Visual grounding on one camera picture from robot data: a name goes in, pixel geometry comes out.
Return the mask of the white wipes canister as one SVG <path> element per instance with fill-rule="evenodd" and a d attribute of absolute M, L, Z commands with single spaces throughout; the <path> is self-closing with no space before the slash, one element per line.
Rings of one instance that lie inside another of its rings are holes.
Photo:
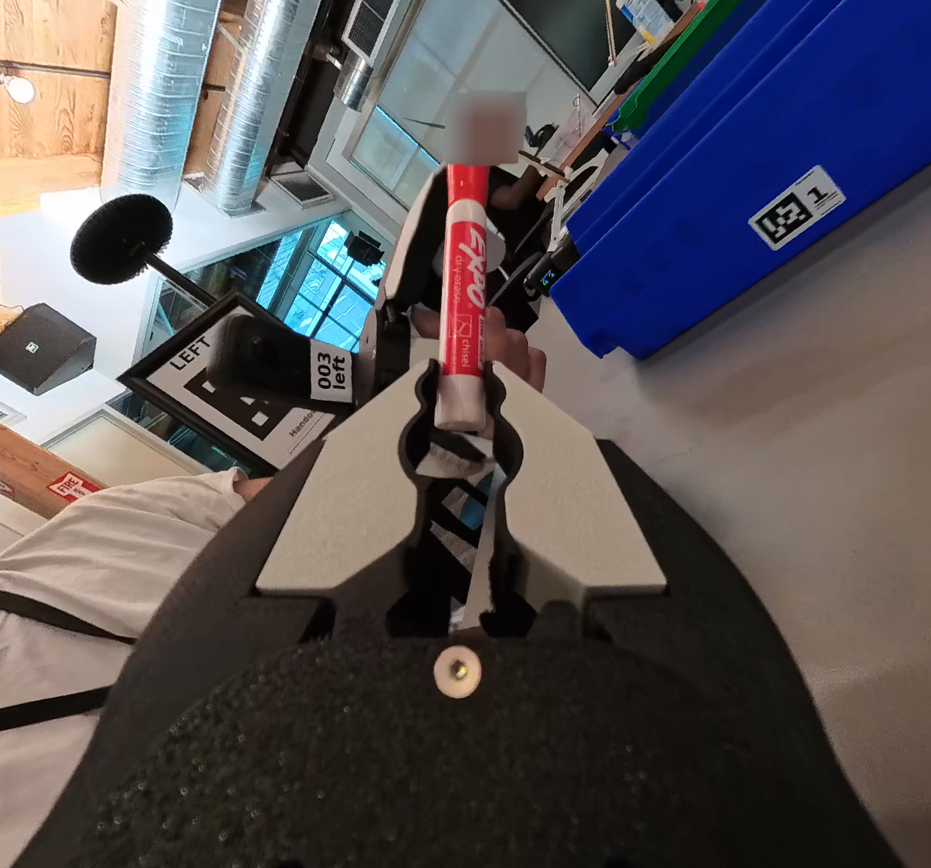
<path fill-rule="evenodd" d="M 657 0 L 616 0 L 615 5 L 652 48 L 663 43 L 676 24 Z"/>

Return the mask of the framed marker sign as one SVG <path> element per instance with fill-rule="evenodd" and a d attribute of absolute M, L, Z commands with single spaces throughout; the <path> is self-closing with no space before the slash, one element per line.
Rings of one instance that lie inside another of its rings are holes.
<path fill-rule="evenodd" d="M 219 329 L 229 317 L 237 315 L 278 321 L 293 330 L 249 297 L 232 292 L 130 367 L 119 379 L 126 388 L 204 436 L 243 465 L 273 471 L 287 466 L 337 420 L 350 415 L 353 408 L 288 408 L 242 398 L 211 385 L 207 367 Z M 361 331 L 324 323 L 320 336 L 296 332 L 355 351 Z"/>

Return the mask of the black wall speaker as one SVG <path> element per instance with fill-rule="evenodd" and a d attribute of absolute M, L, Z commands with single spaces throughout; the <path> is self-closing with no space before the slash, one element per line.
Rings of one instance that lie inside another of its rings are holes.
<path fill-rule="evenodd" d="M 1 375 L 33 396 L 94 365 L 97 338 L 47 304 L 26 308 L 1 335 Z"/>

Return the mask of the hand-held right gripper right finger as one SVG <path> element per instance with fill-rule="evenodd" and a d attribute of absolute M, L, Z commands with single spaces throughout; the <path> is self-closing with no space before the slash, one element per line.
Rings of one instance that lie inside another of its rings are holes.
<path fill-rule="evenodd" d="M 486 372 L 495 480 L 482 533 L 481 627 L 521 636 L 550 603 L 668 587 L 594 435 L 501 362 Z"/>

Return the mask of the green plastic bin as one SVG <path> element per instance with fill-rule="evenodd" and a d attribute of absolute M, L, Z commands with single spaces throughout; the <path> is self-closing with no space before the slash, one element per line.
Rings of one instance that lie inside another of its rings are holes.
<path fill-rule="evenodd" d="M 744 0 L 707 1 L 692 22 L 669 45 L 663 56 L 626 94 L 606 124 L 606 131 L 620 140 L 627 132 L 638 133 L 652 106 L 671 88 L 687 67 Z"/>

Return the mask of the person's white shirt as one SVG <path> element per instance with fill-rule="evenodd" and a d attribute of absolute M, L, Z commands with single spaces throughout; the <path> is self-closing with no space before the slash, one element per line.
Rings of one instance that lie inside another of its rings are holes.
<path fill-rule="evenodd" d="M 2 610 L 2 709 L 115 683 L 180 575 L 245 505 L 238 468 L 103 489 L 2 553 L 2 593 L 61 611 L 105 637 Z M 1 856 L 11 866 L 86 751 L 99 711 L 2 730 Z"/>

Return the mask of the person's left hand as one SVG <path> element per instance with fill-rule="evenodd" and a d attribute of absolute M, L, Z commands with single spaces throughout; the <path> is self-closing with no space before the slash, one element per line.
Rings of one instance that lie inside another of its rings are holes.
<path fill-rule="evenodd" d="M 438 312 L 414 307 L 410 313 L 411 324 L 418 338 L 438 340 L 440 315 Z M 489 307 L 485 314 L 486 359 L 502 362 L 513 373 L 535 390 L 542 392 L 546 377 L 546 354 L 529 345 L 527 336 L 506 326 L 504 314 L 496 307 Z"/>

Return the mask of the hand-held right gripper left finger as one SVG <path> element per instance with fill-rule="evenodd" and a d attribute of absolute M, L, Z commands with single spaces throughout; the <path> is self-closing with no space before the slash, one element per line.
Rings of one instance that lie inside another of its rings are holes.
<path fill-rule="evenodd" d="M 446 633 L 446 560 L 420 550 L 438 363 L 417 363 L 357 409 L 320 453 L 255 581 L 262 597 L 317 598 L 430 636 Z"/>

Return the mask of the silver air duct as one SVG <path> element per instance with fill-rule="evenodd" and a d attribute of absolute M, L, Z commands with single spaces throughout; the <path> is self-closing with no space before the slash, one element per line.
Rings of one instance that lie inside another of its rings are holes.
<path fill-rule="evenodd" d="M 120 0 L 99 198 L 174 209 L 222 0 Z"/>
<path fill-rule="evenodd" d="M 323 0 L 249 0 L 199 192 L 229 217 L 252 205 Z"/>

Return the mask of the blue plastic bin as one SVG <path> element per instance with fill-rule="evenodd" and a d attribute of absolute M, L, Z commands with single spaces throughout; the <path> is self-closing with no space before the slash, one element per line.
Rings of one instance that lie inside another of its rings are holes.
<path fill-rule="evenodd" d="M 930 159 L 930 0 L 815 0 L 710 128 L 645 138 L 570 221 L 551 298 L 582 344 L 644 359 Z"/>
<path fill-rule="evenodd" d="M 638 133 L 614 139 L 669 144 L 692 125 L 710 128 L 762 79 L 766 67 L 786 54 L 789 38 L 801 35 L 796 22 L 814 24 L 812 15 L 803 15 L 814 1 L 744 0 L 661 94 Z M 829 11 L 839 2 L 822 2 L 821 10 Z"/>

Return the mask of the white ceiling vent grille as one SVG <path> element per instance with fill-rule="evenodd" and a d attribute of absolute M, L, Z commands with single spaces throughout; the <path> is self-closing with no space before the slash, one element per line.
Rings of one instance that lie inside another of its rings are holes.
<path fill-rule="evenodd" d="M 355 0 L 343 29 L 343 44 L 367 66 L 374 66 L 401 0 Z"/>

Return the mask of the red dry erase marker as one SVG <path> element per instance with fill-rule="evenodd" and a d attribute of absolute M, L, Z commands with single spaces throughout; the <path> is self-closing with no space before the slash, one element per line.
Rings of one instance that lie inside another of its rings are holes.
<path fill-rule="evenodd" d="M 447 168 L 435 426 L 481 432 L 486 422 L 485 324 L 488 168 Z"/>

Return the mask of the black round object on pole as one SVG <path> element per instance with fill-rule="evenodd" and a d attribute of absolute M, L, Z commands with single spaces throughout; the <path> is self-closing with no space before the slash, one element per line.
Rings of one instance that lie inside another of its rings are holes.
<path fill-rule="evenodd" d="M 124 283 L 153 269 L 193 301 L 211 307 L 216 299 L 209 292 L 160 257 L 172 232 L 171 212 L 159 199 L 145 194 L 120 196 L 102 204 L 80 225 L 70 248 L 72 268 L 99 285 Z"/>

